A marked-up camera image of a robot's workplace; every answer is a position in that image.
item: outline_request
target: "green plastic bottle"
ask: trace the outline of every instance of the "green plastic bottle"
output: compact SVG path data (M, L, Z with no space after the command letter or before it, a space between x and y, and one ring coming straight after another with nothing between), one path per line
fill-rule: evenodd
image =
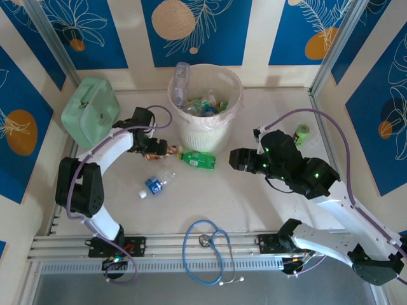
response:
M177 157L179 160L183 160L191 166L206 168L208 170L213 170L216 162L216 157L198 151L190 151L186 154L179 152Z

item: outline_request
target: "white trash can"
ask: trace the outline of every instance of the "white trash can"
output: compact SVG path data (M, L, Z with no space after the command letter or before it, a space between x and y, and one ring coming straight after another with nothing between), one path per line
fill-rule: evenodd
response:
M229 141L233 119L242 107L243 86L231 70L218 65L192 65L188 99L202 98L204 91L212 89L217 100L229 102L227 110L209 118L187 114L173 103L174 85L171 79L168 86L170 109L179 127L181 141L192 150L217 154Z

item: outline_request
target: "blue wallpaper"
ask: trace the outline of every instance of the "blue wallpaper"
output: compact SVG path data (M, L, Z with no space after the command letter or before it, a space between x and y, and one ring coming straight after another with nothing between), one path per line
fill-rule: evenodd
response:
M407 24L346 103L383 196L407 182Z
M141 4L155 67L174 67L181 61L242 65L252 0Z
M0 194L21 203L53 110L0 47Z
M40 64L47 71L59 90L62 89L66 76L55 60L50 49L39 35L37 28L28 17L27 12L20 5L11 0L0 0L0 7L23 37Z
M6 242L0 240L0 260L1 260L1 257L3 256L3 252L4 252L5 248L6 248Z
M39 3L77 70L128 67L107 0L43 0ZM61 89L66 77L24 8L11 0L0 0L0 5Z
M127 68L107 0L40 3L78 70Z
M350 0L287 0L269 65L319 65Z
M371 0L368 3L331 70L336 84L345 75L389 3L390 0Z

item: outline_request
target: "stethoscope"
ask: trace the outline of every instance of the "stethoscope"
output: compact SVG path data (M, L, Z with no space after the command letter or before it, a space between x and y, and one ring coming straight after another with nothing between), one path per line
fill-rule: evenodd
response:
M197 276L195 274L192 273L192 271L189 269L188 264L186 262L186 258L185 258L185 250L186 250L186 242L188 240L188 236L190 235L192 229L198 225L198 224L202 224L202 223L206 223L206 224L210 224L214 229L215 232L212 234L212 236L203 234L201 236L199 236L199 244L201 244L201 246L203 247L210 247L214 252L215 255L221 265L221 271L219 272L219 276L216 278L216 280L214 281L202 281L199 278L197 278ZM232 265L232 272L233 272L233 278L230 281L222 281L222 279L224 278L223 276L223 271L224 271L224 262L223 262L223 258L222 255L219 253L219 251L216 249L215 246L215 238L219 235L223 235L227 242L228 242L228 248L229 248L229 253L230 253L230 259L231 259L231 265ZM183 264L184 264L184 268L186 270L186 272L189 274L190 277L192 277L195 281L197 281L199 284L202 285L206 285L206 286L212 286L212 285L216 285L217 283L219 283L220 286L224 285L224 284L231 284L231 283L237 283L239 281L244 281L244 277L241 276L239 279L236 280L236 269L235 269L235 262L233 261L233 254L231 252L231 245L230 245L230 238L228 233L226 233L223 230L219 230L217 228L217 226L210 220L198 220L196 222L194 222L190 228L187 230L185 237L184 237L184 242L183 242Z

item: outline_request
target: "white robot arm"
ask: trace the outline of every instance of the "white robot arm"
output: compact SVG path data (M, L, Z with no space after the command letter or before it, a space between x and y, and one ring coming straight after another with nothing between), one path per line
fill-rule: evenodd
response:
M126 131L131 126L155 127L153 113L147 109L137 107L131 119L117 122L109 135L102 140L98 149L80 155L78 158L64 158L60 162L57 192L55 200L62 207L67 206L69 188L74 173L85 160L80 170L80 177L75 181L71 194L70 212L76 212L71 218L81 219L90 229L109 241L119 244L123 240L123 228L113 220L106 210L102 176L107 168L124 152L141 154L166 155L168 144L165 140L157 141L153 138L153 129L145 132L143 129Z
M294 193L327 210L350 234L331 234L289 219L277 234L261 234L261 253L273 249L292 253L307 249L342 261L364 280L382 285L398 278L407 243L386 228L355 198L348 197L347 186L323 160L303 158L293 139L282 131L254 130L257 149L236 149L230 165L236 170L262 173L268 179L283 180Z

